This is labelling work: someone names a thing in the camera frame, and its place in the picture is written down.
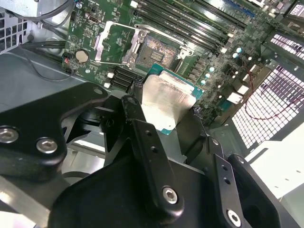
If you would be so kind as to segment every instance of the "screw hole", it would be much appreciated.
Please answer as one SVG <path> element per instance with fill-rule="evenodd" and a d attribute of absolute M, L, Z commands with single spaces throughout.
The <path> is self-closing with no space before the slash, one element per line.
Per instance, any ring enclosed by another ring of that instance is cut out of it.
<path fill-rule="evenodd" d="M 226 184 L 231 184 L 230 181 L 225 177 L 224 181 L 226 182 Z"/>
<path fill-rule="evenodd" d="M 232 215 L 232 219 L 235 220 L 236 222 L 238 221 L 238 218 L 235 215 Z"/>
<path fill-rule="evenodd" d="M 128 101 L 131 102 L 133 105 L 137 104 L 137 101 L 133 97 L 128 97 Z"/>
<path fill-rule="evenodd" d="M 155 146 L 152 146 L 151 150 L 152 150 L 153 153 L 157 153 L 158 152 L 158 150 L 157 150 L 157 148 Z"/>
<path fill-rule="evenodd" d="M 146 135 L 151 136 L 152 133 L 150 131 L 145 131 Z"/>

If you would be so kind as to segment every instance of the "red cable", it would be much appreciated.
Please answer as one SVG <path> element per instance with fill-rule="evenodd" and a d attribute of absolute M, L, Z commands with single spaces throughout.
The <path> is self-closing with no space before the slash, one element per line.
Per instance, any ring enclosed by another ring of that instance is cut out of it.
<path fill-rule="evenodd" d="M 282 111 L 280 111 L 279 113 L 277 113 L 277 114 L 275 114 L 274 116 L 271 116 L 271 117 L 269 117 L 269 118 L 258 118 L 258 117 L 254 117 L 254 116 L 250 115 L 250 114 L 248 113 L 248 111 L 247 111 L 247 102 L 249 101 L 249 98 L 251 97 L 251 95 L 252 95 L 253 92 L 254 92 L 254 89 L 253 89 L 253 82 L 252 82 L 251 72 L 250 72 L 250 71 L 249 71 L 248 75 L 249 75 L 250 86 L 251 86 L 251 94 L 249 95 L 248 99 L 247 99 L 246 102 L 245 102 L 245 112 L 246 112 L 246 114 L 247 114 L 250 118 L 252 118 L 252 119 L 255 119 L 255 120 L 271 120 L 271 119 L 273 119 L 273 118 L 276 118 L 276 117 L 278 117 L 280 114 L 282 114 L 284 111 L 286 111 L 287 108 L 289 108 L 292 104 L 297 103 L 298 101 L 300 101 L 300 100 L 302 100 L 302 99 L 304 98 L 304 95 L 299 96 L 299 97 L 296 98 L 293 102 L 291 102 L 289 105 L 287 105 L 287 107 L 285 107 Z"/>

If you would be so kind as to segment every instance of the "green circuit board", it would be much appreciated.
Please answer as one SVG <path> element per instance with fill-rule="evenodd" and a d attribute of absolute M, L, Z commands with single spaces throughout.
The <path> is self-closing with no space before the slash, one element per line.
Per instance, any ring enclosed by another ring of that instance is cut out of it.
<path fill-rule="evenodd" d="M 108 21 L 114 24 L 96 60 Z M 150 29 L 142 38 L 130 68 L 124 61 L 142 25 L 158 32 Z M 295 35 L 246 0 L 83 0 L 72 14 L 65 52 L 77 75 L 109 89 L 128 89 L 119 74 L 144 78 L 153 63 L 165 66 L 204 92 L 196 105 L 208 125 L 232 105 L 219 94 L 259 64 L 261 44 L 278 29 Z M 182 46 L 188 48 L 184 58 Z M 84 62 L 75 58 L 79 50 L 87 55 Z"/>

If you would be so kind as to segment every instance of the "motherboard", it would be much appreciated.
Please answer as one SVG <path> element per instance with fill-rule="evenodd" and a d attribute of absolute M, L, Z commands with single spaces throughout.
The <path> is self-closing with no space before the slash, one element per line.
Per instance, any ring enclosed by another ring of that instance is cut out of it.
<path fill-rule="evenodd" d="M 203 123 L 243 101 L 274 30 L 298 34 L 264 6 L 288 0 L 83 0 L 72 13 L 63 67 L 128 92 L 154 64 L 199 88 Z"/>

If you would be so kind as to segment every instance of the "screw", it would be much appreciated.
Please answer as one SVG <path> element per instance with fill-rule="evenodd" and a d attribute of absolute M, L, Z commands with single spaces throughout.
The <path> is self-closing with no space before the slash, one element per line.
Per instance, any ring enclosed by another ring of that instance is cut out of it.
<path fill-rule="evenodd" d="M 82 8 L 82 3 L 81 2 L 76 3 L 76 8 L 81 9 Z"/>
<path fill-rule="evenodd" d="M 57 150 L 57 143 L 49 138 L 40 139 L 36 144 L 37 150 L 43 153 L 53 153 Z"/>
<path fill-rule="evenodd" d="M 215 140 L 215 139 L 212 139 L 213 143 L 216 144 L 216 145 L 219 145 L 218 141 Z"/>
<path fill-rule="evenodd" d="M 12 143 L 19 138 L 19 133 L 12 128 L 0 128 L 0 143 Z"/>
<path fill-rule="evenodd" d="M 241 220 L 233 210 L 227 210 L 227 215 L 233 225 L 235 225 L 236 227 L 241 227 Z"/>
<path fill-rule="evenodd" d="M 162 190 L 162 195 L 164 196 L 165 200 L 170 204 L 177 203 L 177 194 L 176 192 L 169 187 L 166 187 Z"/>
<path fill-rule="evenodd" d="M 241 157 L 238 156 L 237 159 L 240 163 L 244 164 L 244 160 Z"/>

